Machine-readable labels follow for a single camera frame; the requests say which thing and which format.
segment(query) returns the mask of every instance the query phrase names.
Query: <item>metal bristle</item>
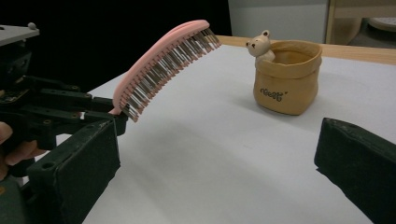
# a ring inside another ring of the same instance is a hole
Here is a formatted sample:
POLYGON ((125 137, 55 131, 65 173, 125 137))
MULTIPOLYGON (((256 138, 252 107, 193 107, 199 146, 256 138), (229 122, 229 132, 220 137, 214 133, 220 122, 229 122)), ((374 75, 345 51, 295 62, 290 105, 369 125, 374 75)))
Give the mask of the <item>metal bristle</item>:
POLYGON ((219 46, 219 40, 209 28, 187 37, 182 42, 173 43, 172 47, 164 49, 161 58, 153 58, 145 67, 145 71, 130 84, 122 95, 120 108, 137 122, 150 99, 175 74, 219 46))

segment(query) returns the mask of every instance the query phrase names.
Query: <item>black background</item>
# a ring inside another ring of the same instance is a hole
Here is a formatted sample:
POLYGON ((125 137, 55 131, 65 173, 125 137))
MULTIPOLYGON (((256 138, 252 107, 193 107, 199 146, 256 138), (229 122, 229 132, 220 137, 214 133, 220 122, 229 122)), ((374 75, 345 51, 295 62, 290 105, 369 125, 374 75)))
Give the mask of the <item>black background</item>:
POLYGON ((58 79, 82 91, 127 71, 183 22, 207 20, 216 35, 232 34, 227 0, 2 1, 0 11, 0 24, 33 22, 40 30, 26 43, 33 52, 29 76, 58 79))

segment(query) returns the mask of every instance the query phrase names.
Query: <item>white wall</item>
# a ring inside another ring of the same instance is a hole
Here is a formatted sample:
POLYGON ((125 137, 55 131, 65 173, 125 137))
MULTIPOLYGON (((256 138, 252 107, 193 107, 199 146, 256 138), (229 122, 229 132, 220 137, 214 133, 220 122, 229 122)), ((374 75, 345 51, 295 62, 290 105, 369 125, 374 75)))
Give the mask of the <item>white wall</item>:
POLYGON ((228 0, 234 36, 324 43, 329 0, 228 0))

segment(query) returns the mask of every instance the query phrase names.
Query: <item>toy bear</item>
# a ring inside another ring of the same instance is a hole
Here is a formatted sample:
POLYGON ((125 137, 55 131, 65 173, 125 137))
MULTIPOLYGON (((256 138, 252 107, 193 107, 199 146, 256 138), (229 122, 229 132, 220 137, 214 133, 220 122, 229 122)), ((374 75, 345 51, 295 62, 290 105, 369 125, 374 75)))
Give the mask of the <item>toy bear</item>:
POLYGON ((255 36, 247 42, 250 55, 256 57, 256 64, 261 60, 272 62, 275 54, 271 51, 270 32, 264 30, 261 35, 255 36))

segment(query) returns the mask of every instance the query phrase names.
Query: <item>hairbrush bristle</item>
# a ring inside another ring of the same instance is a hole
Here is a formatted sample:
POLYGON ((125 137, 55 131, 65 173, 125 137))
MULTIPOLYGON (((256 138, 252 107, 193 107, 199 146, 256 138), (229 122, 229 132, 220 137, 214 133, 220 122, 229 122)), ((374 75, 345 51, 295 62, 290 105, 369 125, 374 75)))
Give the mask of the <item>hairbrush bristle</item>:
POLYGON ((161 50, 157 50, 155 55, 146 59, 139 71, 136 70, 135 74, 131 75, 128 83, 122 85, 122 92, 115 94, 117 96, 115 106, 133 121, 137 121, 152 97, 172 77, 219 46, 219 40, 208 27, 178 36, 171 43, 162 46, 161 50))

